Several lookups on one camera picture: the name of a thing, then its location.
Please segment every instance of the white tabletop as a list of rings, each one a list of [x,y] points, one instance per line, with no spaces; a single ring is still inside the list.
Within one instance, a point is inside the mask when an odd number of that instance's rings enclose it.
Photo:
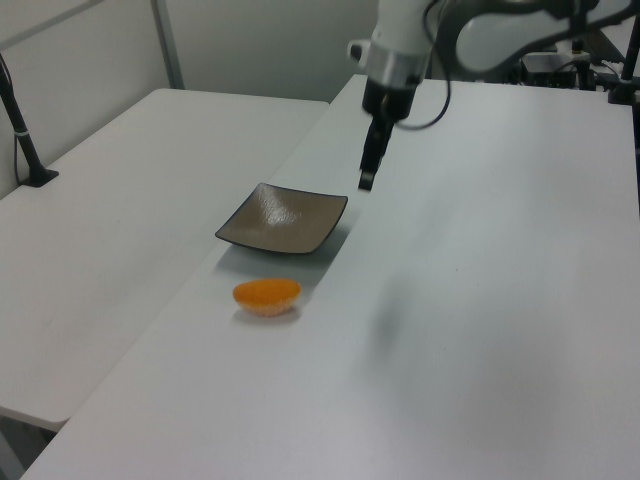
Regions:
[[[328,244],[216,245],[25,480],[638,478],[630,110],[456,83],[365,194],[363,87],[272,178],[349,195]],[[442,94],[422,86],[414,121]],[[305,292],[271,323],[231,296],[265,275]]]
[[[158,90],[0,202],[0,415],[57,430],[326,110]]]

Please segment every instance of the square plate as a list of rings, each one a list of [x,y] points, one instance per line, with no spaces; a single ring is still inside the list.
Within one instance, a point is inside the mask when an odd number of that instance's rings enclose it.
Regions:
[[[268,252],[311,253],[329,237],[347,201],[261,183],[216,237]]]

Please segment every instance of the white wall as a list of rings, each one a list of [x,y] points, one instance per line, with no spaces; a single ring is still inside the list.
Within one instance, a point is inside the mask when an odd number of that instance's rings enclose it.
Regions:
[[[166,0],[185,87],[331,101],[377,0]]]
[[[0,3],[5,8],[24,5],[15,19],[25,26],[40,21],[28,13],[34,0],[2,1],[8,2]],[[14,24],[6,15],[2,22]],[[2,54],[45,165],[152,90],[168,86],[150,0],[104,0]],[[0,198],[15,188],[12,151],[13,129],[0,109]]]

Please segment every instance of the orange fruit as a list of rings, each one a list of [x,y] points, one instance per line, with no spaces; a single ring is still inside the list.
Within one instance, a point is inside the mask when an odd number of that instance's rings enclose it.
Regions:
[[[300,284],[287,278],[265,278],[241,283],[233,298],[245,310],[261,317],[275,317],[293,306],[300,295]]]

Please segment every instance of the wire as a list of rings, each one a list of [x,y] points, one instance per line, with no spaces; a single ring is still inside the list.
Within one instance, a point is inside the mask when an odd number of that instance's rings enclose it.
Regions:
[[[575,65],[576,63],[578,63],[578,60],[571,60],[563,65],[560,65],[558,68],[556,68],[553,72],[551,72],[551,75],[553,75],[554,73],[558,73],[560,70],[563,70],[571,65]]]
[[[602,74],[600,74],[600,72],[598,72],[597,70],[593,70],[590,68],[589,71],[593,73],[596,77],[598,77],[600,80],[602,80],[605,83],[605,86],[607,84],[613,83],[611,82],[611,80],[608,80],[607,77],[603,77]]]
[[[22,185],[18,176],[18,136],[16,134],[13,135],[13,174],[16,176],[18,186]]]
[[[432,0],[429,6],[427,6],[427,8],[425,9],[424,13],[422,14],[422,27],[424,28],[424,33],[427,36],[427,39],[432,45],[432,50],[435,53],[435,56],[437,57],[438,61],[440,62],[440,65],[442,66],[444,78],[447,82],[447,99],[445,100],[444,106],[442,107],[442,110],[440,111],[440,113],[430,122],[425,123],[423,125],[405,125],[402,123],[396,123],[396,127],[398,127],[400,130],[408,130],[408,131],[415,132],[419,130],[426,130],[427,128],[433,127],[436,123],[442,120],[442,117],[444,117],[444,115],[447,113],[447,110],[449,109],[449,104],[451,103],[451,74],[449,73],[449,69],[445,64],[442,58],[442,55],[440,55],[440,50],[436,46],[436,42],[434,41],[433,34],[429,29],[429,23],[428,23],[429,12],[431,12],[433,7],[435,7],[439,1],[440,0]],[[387,103],[389,103],[389,97],[385,95],[381,105],[382,112],[385,111]]]
[[[611,70],[613,72],[613,74],[616,76],[617,79],[620,79],[620,75],[618,75],[618,72],[616,72],[613,67],[611,67],[611,65],[607,65],[604,62],[600,62],[602,64],[603,67],[608,68],[609,70]]]

